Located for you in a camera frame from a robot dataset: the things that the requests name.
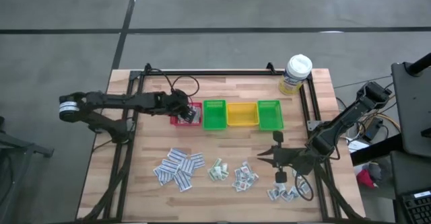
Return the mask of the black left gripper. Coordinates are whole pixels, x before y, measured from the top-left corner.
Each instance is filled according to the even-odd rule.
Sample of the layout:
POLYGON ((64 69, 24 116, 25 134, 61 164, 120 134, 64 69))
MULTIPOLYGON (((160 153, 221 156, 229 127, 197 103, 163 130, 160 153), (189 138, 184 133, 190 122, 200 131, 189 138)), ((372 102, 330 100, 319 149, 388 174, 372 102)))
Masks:
POLYGON ((191 118, 196 116, 194 106, 189 107, 188 96, 179 89, 172 89, 171 94, 164 98, 165 108, 169 116, 182 116, 186 123, 191 122, 191 118))

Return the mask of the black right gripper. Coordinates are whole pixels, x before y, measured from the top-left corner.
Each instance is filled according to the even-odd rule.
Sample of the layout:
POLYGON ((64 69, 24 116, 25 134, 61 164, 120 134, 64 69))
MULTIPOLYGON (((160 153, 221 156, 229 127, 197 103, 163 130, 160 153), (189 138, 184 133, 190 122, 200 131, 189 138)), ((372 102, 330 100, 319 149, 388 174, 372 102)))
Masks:
POLYGON ((287 173, 282 168, 290 166, 297 174, 307 176, 314 168, 314 158, 308 149, 291 149, 283 148, 281 144, 284 141, 284 134, 280 131, 273 131, 273 140, 277 143, 270 149, 258 153, 258 156, 273 155, 273 159, 265 159, 278 171, 275 174, 277 183, 287 182, 287 173))

